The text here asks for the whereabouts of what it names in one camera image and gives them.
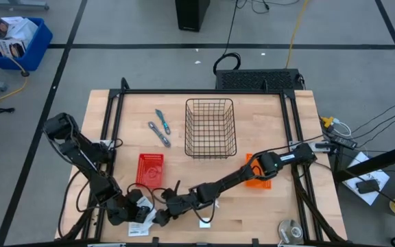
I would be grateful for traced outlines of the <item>blue plastic bin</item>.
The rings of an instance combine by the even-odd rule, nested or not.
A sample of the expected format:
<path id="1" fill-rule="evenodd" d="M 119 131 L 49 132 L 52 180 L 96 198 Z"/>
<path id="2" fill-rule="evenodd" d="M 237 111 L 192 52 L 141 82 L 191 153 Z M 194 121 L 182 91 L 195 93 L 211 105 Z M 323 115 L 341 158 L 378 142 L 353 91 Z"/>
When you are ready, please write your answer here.
<path id="1" fill-rule="evenodd" d="M 29 46 L 25 48 L 25 55 L 21 58 L 9 58 L 2 56 L 0 53 L 0 68 L 35 71 L 37 70 L 40 61 L 42 60 L 48 45 L 53 38 L 53 34 L 50 29 L 46 26 L 45 21 L 41 18 L 24 17 L 28 18 L 37 24 L 38 29 L 34 34 L 32 41 Z"/>

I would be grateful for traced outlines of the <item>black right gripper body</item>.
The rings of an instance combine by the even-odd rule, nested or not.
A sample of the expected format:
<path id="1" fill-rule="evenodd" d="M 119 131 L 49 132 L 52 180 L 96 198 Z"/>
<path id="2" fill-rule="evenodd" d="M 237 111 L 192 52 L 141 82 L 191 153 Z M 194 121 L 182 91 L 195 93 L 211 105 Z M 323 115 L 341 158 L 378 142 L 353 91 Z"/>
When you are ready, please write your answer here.
<path id="1" fill-rule="evenodd" d="M 182 215 L 190 210 L 197 210 L 200 202 L 194 193 L 173 196 L 168 199 L 168 211 L 171 215 Z"/>

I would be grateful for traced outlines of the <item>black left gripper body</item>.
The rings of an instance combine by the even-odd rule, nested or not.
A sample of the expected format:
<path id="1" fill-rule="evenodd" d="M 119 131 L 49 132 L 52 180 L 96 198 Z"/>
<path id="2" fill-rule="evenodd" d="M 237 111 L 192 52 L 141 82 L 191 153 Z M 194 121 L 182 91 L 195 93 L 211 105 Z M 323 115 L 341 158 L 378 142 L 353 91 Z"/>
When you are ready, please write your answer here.
<path id="1" fill-rule="evenodd" d="M 126 197 L 118 197 L 106 202 L 106 212 L 109 222 L 117 226 L 123 222 L 135 222 L 139 207 Z"/>

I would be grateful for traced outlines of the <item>black computer tower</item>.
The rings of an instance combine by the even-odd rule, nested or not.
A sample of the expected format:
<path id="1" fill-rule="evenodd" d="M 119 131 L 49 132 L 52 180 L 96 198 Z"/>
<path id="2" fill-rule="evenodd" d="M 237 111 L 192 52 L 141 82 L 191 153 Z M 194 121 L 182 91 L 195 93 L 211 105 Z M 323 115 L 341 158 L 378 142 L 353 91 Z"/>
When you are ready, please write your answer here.
<path id="1" fill-rule="evenodd" d="M 211 0 L 175 0 L 178 28 L 199 32 Z"/>

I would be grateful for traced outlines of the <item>white paper sheet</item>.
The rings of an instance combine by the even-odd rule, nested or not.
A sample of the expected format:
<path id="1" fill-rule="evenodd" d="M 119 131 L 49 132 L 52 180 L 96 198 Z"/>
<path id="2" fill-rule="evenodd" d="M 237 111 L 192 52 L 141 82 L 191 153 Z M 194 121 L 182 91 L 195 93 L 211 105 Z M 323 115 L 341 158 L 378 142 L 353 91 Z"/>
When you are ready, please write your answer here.
<path id="1" fill-rule="evenodd" d="M 356 157 L 350 157 L 351 162 L 348 165 L 348 168 L 358 165 L 361 162 L 367 161 L 370 158 L 366 156 L 365 153 L 359 152 Z M 362 200 L 364 200 L 368 205 L 372 205 L 373 202 L 376 200 L 377 196 L 379 195 L 378 192 L 373 191 L 370 193 L 360 193 L 359 189 L 357 188 L 356 184 L 359 182 L 362 182 L 363 180 L 369 181 L 369 180 L 375 180 L 377 185 L 379 186 L 379 190 L 382 190 L 390 177 L 381 169 L 374 171 L 374 172 L 369 172 L 367 174 L 359 175 L 358 178 L 351 178 L 348 180 L 345 180 L 343 184 L 349 188 L 352 192 L 354 192 L 357 196 L 359 196 Z"/>

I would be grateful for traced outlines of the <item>black aluminium table frame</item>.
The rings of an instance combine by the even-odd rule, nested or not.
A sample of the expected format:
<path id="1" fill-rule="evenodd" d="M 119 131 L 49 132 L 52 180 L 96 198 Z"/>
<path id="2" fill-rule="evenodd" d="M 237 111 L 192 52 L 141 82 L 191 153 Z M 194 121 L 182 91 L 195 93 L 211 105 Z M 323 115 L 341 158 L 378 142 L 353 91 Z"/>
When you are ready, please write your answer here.
<path id="1" fill-rule="evenodd" d="M 120 131 L 121 114 L 125 106 L 126 95 L 142 94 L 142 95 L 239 95 L 241 97 L 246 95 L 260 95 L 262 97 L 277 95 L 280 100 L 280 107 L 282 110 L 283 132 L 286 138 L 291 137 L 291 130 L 289 124 L 289 113 L 285 99 L 289 98 L 291 102 L 291 110 L 294 121 L 294 128 L 299 141 L 307 143 L 309 140 L 303 137 L 301 111 L 298 109 L 297 97 L 302 97 L 304 93 L 297 90 L 280 90 L 280 91 L 266 91 L 263 90 L 247 90 L 247 89 L 233 89 L 233 90 L 217 90 L 217 89 L 130 89 L 126 80 L 122 79 L 121 86 L 118 89 L 109 90 L 93 90 L 91 91 L 87 109 L 82 124 L 82 133 L 87 134 L 88 137 L 106 138 L 108 132 L 111 131 L 111 138 L 116 140 Z M 324 237 L 332 235 L 331 242 L 336 241 L 337 233 L 332 229 L 332 226 L 326 221 L 326 218 L 320 213 L 317 205 L 316 195 L 314 192 L 314 183 L 312 181 L 311 172 L 307 167 L 302 168 L 304 172 L 305 185 L 304 188 L 295 187 L 295 198 L 297 203 L 298 217 L 305 227 L 305 232 L 309 232 L 307 224 L 306 211 L 311 212 L 311 221 L 316 242 L 325 246 L 330 246 L 330 242 L 324 241 Z M 82 246 L 88 247 L 90 244 L 100 244 L 101 234 L 104 227 L 104 219 L 106 217 L 105 211 L 100 209 L 95 215 L 97 220 L 91 222 L 94 213 L 88 211 L 80 213 L 80 219 L 75 223 L 79 228 L 72 228 L 68 233 L 68 237 L 61 237 L 55 239 L 53 242 L 59 246 Z"/>

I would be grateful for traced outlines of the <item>black flat device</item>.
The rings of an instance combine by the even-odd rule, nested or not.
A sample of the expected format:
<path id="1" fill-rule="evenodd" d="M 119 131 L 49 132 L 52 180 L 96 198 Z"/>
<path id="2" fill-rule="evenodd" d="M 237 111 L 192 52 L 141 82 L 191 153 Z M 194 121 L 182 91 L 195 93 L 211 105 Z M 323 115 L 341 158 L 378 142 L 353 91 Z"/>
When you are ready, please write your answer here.
<path id="1" fill-rule="evenodd" d="M 366 193 L 379 191 L 379 184 L 378 184 L 378 181 L 375 179 L 362 180 L 361 182 L 357 182 L 355 185 L 356 185 L 357 191 L 360 194 L 366 194 Z"/>

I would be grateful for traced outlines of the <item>orange packet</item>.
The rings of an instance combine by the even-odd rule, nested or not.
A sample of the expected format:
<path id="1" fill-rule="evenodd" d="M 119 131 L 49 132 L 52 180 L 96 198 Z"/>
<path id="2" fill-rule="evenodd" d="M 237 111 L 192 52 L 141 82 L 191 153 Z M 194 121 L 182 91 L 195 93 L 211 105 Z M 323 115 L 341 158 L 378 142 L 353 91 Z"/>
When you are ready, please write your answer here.
<path id="1" fill-rule="evenodd" d="M 260 176 L 263 175 L 263 171 L 257 160 L 252 162 L 251 168 L 255 175 L 260 175 Z M 246 181 L 246 187 L 255 188 L 255 189 L 271 189 L 272 182 L 271 180 L 263 181 L 258 179 L 252 179 Z"/>

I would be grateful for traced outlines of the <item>black vented case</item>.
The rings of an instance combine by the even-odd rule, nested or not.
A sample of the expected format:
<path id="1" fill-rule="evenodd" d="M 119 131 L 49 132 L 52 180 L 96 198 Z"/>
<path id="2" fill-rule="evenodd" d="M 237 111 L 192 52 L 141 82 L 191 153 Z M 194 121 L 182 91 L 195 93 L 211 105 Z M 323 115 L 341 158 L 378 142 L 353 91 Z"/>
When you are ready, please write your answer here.
<path id="1" fill-rule="evenodd" d="M 297 69 L 218 70 L 216 89 L 303 90 L 305 84 L 303 76 Z"/>

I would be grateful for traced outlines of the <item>black metal beam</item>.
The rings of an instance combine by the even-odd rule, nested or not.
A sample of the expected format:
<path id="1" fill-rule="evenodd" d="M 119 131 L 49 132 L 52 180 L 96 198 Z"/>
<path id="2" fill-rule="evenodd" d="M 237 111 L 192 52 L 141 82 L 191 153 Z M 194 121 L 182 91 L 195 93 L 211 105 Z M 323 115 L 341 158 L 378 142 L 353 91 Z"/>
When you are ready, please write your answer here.
<path id="1" fill-rule="evenodd" d="M 384 154 L 380 154 L 367 161 L 360 162 L 348 169 L 335 172 L 333 177 L 336 182 L 340 183 L 349 180 L 355 176 L 364 175 L 379 169 L 395 165 L 395 149 Z"/>

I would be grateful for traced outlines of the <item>dark grey side table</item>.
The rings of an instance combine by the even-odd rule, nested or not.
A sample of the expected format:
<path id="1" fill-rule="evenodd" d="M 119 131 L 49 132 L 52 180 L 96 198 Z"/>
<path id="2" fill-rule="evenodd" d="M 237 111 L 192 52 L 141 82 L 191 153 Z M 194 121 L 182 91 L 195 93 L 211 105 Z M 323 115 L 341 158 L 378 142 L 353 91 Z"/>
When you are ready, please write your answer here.
<path id="1" fill-rule="evenodd" d="M 346 234 L 356 244 L 390 246 L 391 239 L 395 237 L 395 214 L 385 197 L 395 199 L 395 165 L 389 166 L 386 174 L 390 179 L 381 190 L 383 195 L 377 196 L 371 205 L 344 184 L 337 187 Z"/>

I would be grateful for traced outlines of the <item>white printed carton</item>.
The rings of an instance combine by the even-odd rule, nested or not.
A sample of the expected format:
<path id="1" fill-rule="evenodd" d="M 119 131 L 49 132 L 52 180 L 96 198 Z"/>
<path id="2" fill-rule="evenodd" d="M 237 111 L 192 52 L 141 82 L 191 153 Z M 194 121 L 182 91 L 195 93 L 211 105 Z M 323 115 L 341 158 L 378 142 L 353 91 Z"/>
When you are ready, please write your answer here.
<path id="1" fill-rule="evenodd" d="M 37 29 L 37 24 L 22 16 L 0 18 L 0 40 L 18 40 L 24 48 L 29 46 Z"/>
<path id="2" fill-rule="evenodd" d="M 25 46 L 21 40 L 0 39 L 0 53 L 9 58 L 21 58 L 25 55 Z"/>

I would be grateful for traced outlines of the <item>red plastic basket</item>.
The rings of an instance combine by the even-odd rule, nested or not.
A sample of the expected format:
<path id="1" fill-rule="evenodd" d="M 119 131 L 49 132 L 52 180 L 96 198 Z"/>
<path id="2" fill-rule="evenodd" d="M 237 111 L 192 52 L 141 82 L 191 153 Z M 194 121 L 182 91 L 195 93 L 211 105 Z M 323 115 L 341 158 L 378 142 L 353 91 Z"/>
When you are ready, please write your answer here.
<path id="1" fill-rule="evenodd" d="M 136 183 L 149 188 L 161 187 L 163 183 L 163 154 L 139 154 Z"/>

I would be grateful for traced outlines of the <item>white labelled packet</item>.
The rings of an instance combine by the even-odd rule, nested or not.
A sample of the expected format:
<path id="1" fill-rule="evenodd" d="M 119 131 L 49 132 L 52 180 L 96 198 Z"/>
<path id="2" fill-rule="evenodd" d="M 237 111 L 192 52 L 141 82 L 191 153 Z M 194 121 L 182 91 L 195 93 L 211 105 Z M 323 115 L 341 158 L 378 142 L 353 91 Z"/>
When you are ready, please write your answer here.
<path id="1" fill-rule="evenodd" d="M 153 207 L 153 204 L 149 201 L 146 196 L 143 196 L 141 199 L 137 201 L 138 206 L 146 206 L 151 209 L 150 213 L 146 217 L 144 223 L 136 223 L 130 222 L 128 225 L 128 236 L 129 237 L 139 237 L 139 236 L 148 236 L 149 229 L 154 224 L 153 219 L 156 215 L 156 210 Z"/>

